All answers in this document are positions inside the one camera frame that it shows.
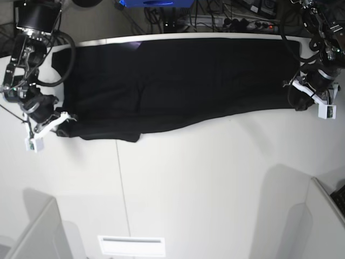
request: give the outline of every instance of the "white table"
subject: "white table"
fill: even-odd
[[[81,45],[201,37],[280,38],[183,33]],[[312,54],[307,39],[293,39],[303,57]],[[8,61],[0,59],[0,81]],[[59,78],[50,63],[51,55],[41,80]],[[54,91],[61,98],[62,87]],[[20,114],[17,105],[0,103]],[[330,192],[345,178],[342,92],[336,104],[336,120],[319,119],[316,106],[259,111],[146,134],[137,143],[49,134],[39,154],[25,151],[23,125],[0,110],[0,236],[15,240],[23,231],[35,213],[35,189],[57,198],[71,244],[79,232],[90,259],[110,258],[97,235],[165,237],[169,259],[275,258],[289,211],[305,202],[311,176]]]

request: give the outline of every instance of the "black fabric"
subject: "black fabric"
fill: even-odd
[[[296,54],[300,44],[290,42]],[[63,75],[70,50],[53,54]],[[238,113],[291,108],[283,80],[299,68],[281,40],[171,39],[77,48],[58,135],[138,141]]]

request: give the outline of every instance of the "black cloth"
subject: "black cloth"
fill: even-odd
[[[290,42],[296,54],[300,43]],[[53,54],[63,75],[70,50]],[[58,135],[138,141],[245,112],[291,108],[283,80],[299,68],[281,40],[167,39],[77,48]]]

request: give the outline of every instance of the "white tabletop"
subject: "white tabletop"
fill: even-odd
[[[203,37],[280,39],[182,33],[80,45]],[[301,42],[302,57],[312,54],[308,39],[292,39]],[[8,61],[0,59],[0,81]],[[50,64],[51,54],[40,80],[59,78]],[[54,89],[61,100],[62,90]],[[20,114],[18,105],[0,104]],[[57,198],[69,235],[80,233],[90,259],[109,258],[97,235],[165,237],[167,258],[174,259],[274,258],[289,210],[305,202],[310,177],[329,191],[345,178],[342,92],[336,104],[336,120],[319,119],[316,106],[259,111],[146,134],[137,143],[49,134],[39,154],[25,151],[24,126],[0,110],[0,196],[7,197],[0,199],[0,236],[15,240],[23,231],[35,213],[35,189]]]

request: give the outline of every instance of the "blue device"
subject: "blue device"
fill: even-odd
[[[179,7],[189,8],[194,0],[121,0],[120,4],[126,7]]]

